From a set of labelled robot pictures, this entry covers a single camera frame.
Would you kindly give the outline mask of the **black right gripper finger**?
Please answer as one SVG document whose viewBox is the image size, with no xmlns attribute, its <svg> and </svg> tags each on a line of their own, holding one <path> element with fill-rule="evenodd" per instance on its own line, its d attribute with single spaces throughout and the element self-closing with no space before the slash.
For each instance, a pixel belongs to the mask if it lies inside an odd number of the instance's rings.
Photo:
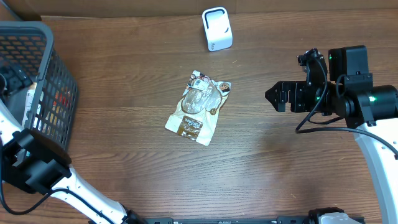
<svg viewBox="0 0 398 224">
<path fill-rule="evenodd" d="M 265 92 L 265 95 L 280 95 L 288 90 L 288 83 L 285 81 L 277 82 L 273 87 Z"/>
<path fill-rule="evenodd" d="M 288 99 L 288 93 L 282 92 L 280 95 L 265 95 L 265 98 L 272 104 L 277 112 L 285 112 L 285 104 Z"/>
</svg>

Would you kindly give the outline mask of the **beige Pantree snack pouch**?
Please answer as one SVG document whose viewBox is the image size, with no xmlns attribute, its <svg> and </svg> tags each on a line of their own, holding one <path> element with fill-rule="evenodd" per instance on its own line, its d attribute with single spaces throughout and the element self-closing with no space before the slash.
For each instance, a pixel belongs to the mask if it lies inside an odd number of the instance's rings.
<svg viewBox="0 0 398 224">
<path fill-rule="evenodd" d="M 204 146 L 209 145 L 220 109 L 228 99 L 231 89 L 232 83 L 217 82 L 194 70 L 165 128 Z"/>
</svg>

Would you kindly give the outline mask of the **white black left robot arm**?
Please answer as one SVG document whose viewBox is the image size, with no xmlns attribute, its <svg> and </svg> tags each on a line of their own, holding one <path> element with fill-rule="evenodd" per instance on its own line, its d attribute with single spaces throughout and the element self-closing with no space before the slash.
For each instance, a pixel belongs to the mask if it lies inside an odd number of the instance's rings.
<svg viewBox="0 0 398 224">
<path fill-rule="evenodd" d="M 1 181 L 43 195 L 24 211 L 11 209 L 2 196 L 3 208 L 13 215 L 25 215 L 55 197 L 86 215 L 91 223 L 144 223 L 139 215 L 105 197 L 77 174 L 70 156 L 54 141 L 65 141 L 60 133 L 69 129 L 66 111 L 72 108 L 73 90 L 56 90 L 51 85 L 48 91 L 51 96 L 35 91 L 39 105 L 31 107 L 32 129 L 21 126 L 6 105 L 1 105 Z"/>
</svg>

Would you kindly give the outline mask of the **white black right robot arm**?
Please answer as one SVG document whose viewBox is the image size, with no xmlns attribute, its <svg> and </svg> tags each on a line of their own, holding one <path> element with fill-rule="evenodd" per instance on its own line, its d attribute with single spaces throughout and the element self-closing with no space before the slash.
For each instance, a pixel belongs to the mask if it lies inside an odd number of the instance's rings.
<svg viewBox="0 0 398 224">
<path fill-rule="evenodd" d="M 354 134 L 374 184 L 383 223 L 397 223 L 397 89 L 374 86 L 363 45 L 310 49 L 297 57 L 304 81 L 279 81 L 265 92 L 278 112 L 290 103 L 306 113 L 297 134 L 344 131 Z"/>
</svg>

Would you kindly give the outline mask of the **white black barcode scanner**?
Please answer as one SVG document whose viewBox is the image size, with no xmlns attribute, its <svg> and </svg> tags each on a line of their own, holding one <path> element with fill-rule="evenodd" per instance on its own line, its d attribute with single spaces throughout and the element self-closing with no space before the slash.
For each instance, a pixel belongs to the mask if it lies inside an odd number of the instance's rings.
<svg viewBox="0 0 398 224">
<path fill-rule="evenodd" d="M 233 44 L 233 34 L 228 12 L 224 7 L 213 7 L 201 15 L 208 50 L 215 52 L 227 49 Z"/>
</svg>

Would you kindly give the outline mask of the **grey plastic shopping basket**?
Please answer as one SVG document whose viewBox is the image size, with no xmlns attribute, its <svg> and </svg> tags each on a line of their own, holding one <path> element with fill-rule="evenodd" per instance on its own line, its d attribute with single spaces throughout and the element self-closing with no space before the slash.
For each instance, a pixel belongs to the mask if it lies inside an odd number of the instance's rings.
<svg viewBox="0 0 398 224">
<path fill-rule="evenodd" d="M 32 81 L 5 99 L 7 109 L 23 127 L 67 150 L 79 90 L 54 49 L 51 29 L 42 22 L 2 21 L 1 62 Z"/>
</svg>

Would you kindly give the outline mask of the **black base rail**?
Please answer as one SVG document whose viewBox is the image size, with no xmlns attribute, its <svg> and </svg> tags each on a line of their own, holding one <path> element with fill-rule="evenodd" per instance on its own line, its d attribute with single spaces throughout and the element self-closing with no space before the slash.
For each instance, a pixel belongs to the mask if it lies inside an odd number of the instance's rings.
<svg viewBox="0 0 398 224">
<path fill-rule="evenodd" d="M 338 207 L 316 208 L 307 215 L 277 218 L 173 219 L 146 218 L 147 224 L 365 224 L 364 217 L 350 217 Z"/>
</svg>

